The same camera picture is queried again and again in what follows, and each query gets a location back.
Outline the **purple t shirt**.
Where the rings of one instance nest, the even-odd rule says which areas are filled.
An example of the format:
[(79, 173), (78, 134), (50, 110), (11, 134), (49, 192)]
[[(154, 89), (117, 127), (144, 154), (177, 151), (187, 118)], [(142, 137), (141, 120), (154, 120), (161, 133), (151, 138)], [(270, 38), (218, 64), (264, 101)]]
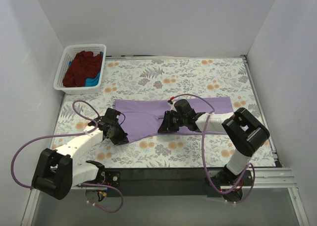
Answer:
[[(206, 98), (205, 102), (198, 98), (193, 98), (188, 99), (188, 102), (197, 112), (210, 112), (211, 107), (209, 105), (215, 108), (216, 114), (233, 112), (229, 97)], [(124, 116), (119, 118), (119, 122), (122, 129), (128, 134), (127, 138), (130, 143), (157, 135), (164, 113), (170, 110), (167, 100), (115, 100), (112, 107), (124, 114)]]

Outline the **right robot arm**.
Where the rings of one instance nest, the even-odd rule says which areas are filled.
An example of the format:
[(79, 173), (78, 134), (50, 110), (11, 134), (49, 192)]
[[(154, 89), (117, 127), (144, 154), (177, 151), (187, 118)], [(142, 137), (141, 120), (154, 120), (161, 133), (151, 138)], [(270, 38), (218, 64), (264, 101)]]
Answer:
[(181, 127), (196, 133), (225, 133), (235, 146), (228, 163), (215, 176), (207, 176), (210, 185), (236, 185), (250, 165), (253, 154), (268, 140), (268, 129), (247, 109), (216, 114), (196, 112), (190, 103), (181, 99), (170, 101), (171, 109), (164, 113), (159, 134), (175, 133)]

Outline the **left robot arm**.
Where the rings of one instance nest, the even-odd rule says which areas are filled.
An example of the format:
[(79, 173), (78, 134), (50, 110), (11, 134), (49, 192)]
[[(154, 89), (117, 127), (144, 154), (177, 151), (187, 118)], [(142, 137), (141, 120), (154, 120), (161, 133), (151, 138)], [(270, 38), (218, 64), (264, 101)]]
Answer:
[(74, 186), (82, 183), (94, 186), (120, 185), (121, 173), (107, 170), (97, 161), (87, 160), (80, 164), (79, 159), (93, 146), (109, 139), (114, 145), (128, 143), (119, 123), (122, 113), (108, 108), (105, 115), (91, 121), (82, 135), (52, 150), (44, 149), (39, 157), (31, 185), (55, 199), (63, 199)]

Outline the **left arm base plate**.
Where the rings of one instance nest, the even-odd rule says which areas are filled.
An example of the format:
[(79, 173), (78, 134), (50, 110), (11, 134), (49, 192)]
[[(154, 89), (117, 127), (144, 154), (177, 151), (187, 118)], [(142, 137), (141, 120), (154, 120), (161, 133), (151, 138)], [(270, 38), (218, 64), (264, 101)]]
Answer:
[(121, 181), (121, 172), (119, 171), (103, 171), (100, 176), (100, 184), (119, 187)]

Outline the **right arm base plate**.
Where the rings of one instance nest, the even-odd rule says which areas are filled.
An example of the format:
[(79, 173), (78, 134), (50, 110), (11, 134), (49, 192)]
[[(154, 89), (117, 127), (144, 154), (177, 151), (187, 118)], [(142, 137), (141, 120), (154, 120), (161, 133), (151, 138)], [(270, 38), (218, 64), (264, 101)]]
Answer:
[[(224, 172), (223, 170), (209, 170), (208, 174), (215, 186), (233, 186), (240, 175), (233, 175), (231, 173)], [(251, 186), (253, 177), (251, 172), (247, 170), (239, 181), (238, 185)]]

